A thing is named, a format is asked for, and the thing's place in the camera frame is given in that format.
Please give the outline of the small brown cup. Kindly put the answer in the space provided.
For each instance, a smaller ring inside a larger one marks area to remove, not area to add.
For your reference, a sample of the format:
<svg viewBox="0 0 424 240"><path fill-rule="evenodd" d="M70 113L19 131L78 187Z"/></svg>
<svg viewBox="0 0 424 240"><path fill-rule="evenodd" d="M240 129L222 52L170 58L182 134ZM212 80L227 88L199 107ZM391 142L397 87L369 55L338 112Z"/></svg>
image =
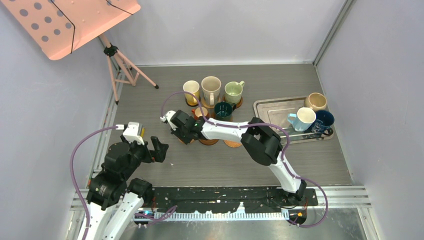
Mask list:
<svg viewBox="0 0 424 240"><path fill-rule="evenodd" d="M197 108L193 108L191 110L194 119L197 121L198 119L202 119L203 117L206 117L207 119L209 119L210 114L207 108L205 107L197 107Z"/></svg>

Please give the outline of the woven rattan coaster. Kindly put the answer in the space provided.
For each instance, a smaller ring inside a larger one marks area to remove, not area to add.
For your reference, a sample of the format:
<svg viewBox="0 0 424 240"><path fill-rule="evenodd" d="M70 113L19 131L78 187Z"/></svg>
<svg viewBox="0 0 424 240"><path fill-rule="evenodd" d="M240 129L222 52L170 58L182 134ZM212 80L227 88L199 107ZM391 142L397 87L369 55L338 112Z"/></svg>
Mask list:
<svg viewBox="0 0 424 240"><path fill-rule="evenodd" d="M238 148L238 147L242 146L241 143L236 142L236 141L224 140L224 143L230 148Z"/></svg>
<svg viewBox="0 0 424 240"><path fill-rule="evenodd" d="M219 103L219 102L215 102L214 104L208 104L206 101L205 101L205 99L201 99L201 105L204 107L204 108L207 108L207 109L214 109L215 108L215 106Z"/></svg>

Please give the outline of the dark green mug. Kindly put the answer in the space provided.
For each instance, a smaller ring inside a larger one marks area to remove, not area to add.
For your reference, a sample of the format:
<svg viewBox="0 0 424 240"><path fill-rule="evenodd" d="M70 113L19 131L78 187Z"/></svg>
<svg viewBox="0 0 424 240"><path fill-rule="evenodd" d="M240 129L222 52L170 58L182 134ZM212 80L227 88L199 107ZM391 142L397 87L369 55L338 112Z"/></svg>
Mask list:
<svg viewBox="0 0 424 240"><path fill-rule="evenodd" d="M213 109L214 119L219 121L231 122L233 119L233 112L236 109L235 103L218 102Z"/></svg>

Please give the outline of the yellow cup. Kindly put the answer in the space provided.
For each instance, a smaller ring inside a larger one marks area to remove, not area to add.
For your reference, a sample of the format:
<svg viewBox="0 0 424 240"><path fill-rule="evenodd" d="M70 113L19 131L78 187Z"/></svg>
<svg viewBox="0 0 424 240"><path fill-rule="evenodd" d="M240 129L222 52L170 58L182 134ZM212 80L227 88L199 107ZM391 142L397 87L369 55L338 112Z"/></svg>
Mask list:
<svg viewBox="0 0 424 240"><path fill-rule="evenodd" d="M185 99L191 99L191 98L196 98L198 99L198 102L200 100L200 85L197 81L195 80L189 80L186 81L183 84L183 91L187 92L184 94Z"/></svg>

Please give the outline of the cream mug tall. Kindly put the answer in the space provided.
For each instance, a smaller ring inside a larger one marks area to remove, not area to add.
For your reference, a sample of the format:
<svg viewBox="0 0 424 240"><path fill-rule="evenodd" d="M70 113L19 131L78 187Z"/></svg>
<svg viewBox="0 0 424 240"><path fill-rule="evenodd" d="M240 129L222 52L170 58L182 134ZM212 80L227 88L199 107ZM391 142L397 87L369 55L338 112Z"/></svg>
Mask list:
<svg viewBox="0 0 424 240"><path fill-rule="evenodd" d="M220 100L222 83L215 76L207 76L201 81L203 98L208 106L214 106Z"/></svg>

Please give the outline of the light green mug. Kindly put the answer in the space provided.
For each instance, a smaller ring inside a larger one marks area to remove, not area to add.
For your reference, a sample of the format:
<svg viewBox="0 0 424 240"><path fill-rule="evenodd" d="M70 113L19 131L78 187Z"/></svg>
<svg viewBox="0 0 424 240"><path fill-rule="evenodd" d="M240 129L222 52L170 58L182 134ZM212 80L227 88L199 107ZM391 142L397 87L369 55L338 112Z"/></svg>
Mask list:
<svg viewBox="0 0 424 240"><path fill-rule="evenodd" d="M244 81L240 81L240 82L231 81L227 83L224 87L224 91L225 91L224 101L230 104L238 104L242 98L244 85L245 85Z"/></svg>

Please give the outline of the white light blue mug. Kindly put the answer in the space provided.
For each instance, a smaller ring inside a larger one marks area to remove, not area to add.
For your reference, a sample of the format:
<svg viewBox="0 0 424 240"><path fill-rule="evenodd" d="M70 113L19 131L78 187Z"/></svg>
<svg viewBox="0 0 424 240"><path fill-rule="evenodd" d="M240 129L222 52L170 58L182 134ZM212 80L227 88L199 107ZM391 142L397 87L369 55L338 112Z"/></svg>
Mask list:
<svg viewBox="0 0 424 240"><path fill-rule="evenodd" d="M301 107L297 113L289 113L287 121L297 132L306 131L316 120L316 113L309 107Z"/></svg>

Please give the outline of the beige mug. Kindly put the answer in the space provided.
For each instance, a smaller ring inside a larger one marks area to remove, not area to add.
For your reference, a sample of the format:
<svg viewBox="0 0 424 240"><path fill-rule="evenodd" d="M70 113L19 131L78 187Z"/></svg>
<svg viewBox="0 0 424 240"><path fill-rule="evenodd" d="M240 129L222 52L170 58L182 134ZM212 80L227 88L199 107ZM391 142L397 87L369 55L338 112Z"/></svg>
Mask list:
<svg viewBox="0 0 424 240"><path fill-rule="evenodd" d="M327 108L327 99L323 94L313 92L304 99L303 106L312 109L314 112L325 110Z"/></svg>

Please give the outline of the navy blue mug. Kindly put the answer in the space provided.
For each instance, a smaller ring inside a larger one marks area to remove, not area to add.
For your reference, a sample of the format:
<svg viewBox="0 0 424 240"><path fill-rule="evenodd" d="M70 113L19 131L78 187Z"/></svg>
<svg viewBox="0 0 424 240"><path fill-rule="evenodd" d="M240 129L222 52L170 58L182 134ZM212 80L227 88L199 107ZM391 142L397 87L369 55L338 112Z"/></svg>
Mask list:
<svg viewBox="0 0 424 240"><path fill-rule="evenodd" d="M327 110L318 110L315 112L315 122L311 125L311 132L314 134L320 134L325 136L331 136L334 134L334 130L331 126L335 122L333 114Z"/></svg>

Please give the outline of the light orange wooden coaster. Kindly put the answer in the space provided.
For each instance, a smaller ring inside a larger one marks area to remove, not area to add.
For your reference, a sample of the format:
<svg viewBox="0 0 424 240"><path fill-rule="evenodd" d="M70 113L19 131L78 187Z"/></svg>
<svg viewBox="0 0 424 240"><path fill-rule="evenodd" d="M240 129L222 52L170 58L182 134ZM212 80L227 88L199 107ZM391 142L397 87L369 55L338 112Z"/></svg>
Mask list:
<svg viewBox="0 0 424 240"><path fill-rule="evenodd" d="M195 140L194 140L194 139L191 139L190 141L185 141L185 140L178 139L178 141L179 141L180 143L182 143L182 144L185 144L185 145L192 144L192 143L194 143L194 142L195 142Z"/></svg>

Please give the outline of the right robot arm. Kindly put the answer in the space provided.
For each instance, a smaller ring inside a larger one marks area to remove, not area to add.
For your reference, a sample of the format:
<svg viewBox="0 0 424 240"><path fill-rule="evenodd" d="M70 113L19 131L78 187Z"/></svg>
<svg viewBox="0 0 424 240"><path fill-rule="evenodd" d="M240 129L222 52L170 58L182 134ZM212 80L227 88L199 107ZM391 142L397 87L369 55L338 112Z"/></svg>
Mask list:
<svg viewBox="0 0 424 240"><path fill-rule="evenodd" d="M170 110L160 117L169 124L171 133L184 144L193 140L226 140L242 144L249 156L258 164L267 166L285 191L291 205L299 205L306 197L306 182L296 174L282 145L281 137L274 131L277 125L253 117L251 121L231 122L212 117L194 119L182 110Z"/></svg>

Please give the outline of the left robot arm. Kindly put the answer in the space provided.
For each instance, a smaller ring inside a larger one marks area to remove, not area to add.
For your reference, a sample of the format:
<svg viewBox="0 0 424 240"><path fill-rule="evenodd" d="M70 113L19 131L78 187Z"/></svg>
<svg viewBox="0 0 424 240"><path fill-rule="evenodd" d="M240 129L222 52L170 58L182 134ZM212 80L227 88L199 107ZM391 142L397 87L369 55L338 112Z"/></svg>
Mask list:
<svg viewBox="0 0 424 240"><path fill-rule="evenodd" d="M162 163L169 145L151 138L148 143L136 141L114 143L101 165L102 170L91 181L86 198L88 214L78 234L80 240L117 240L140 207L154 199L153 185L131 175L141 163Z"/></svg>

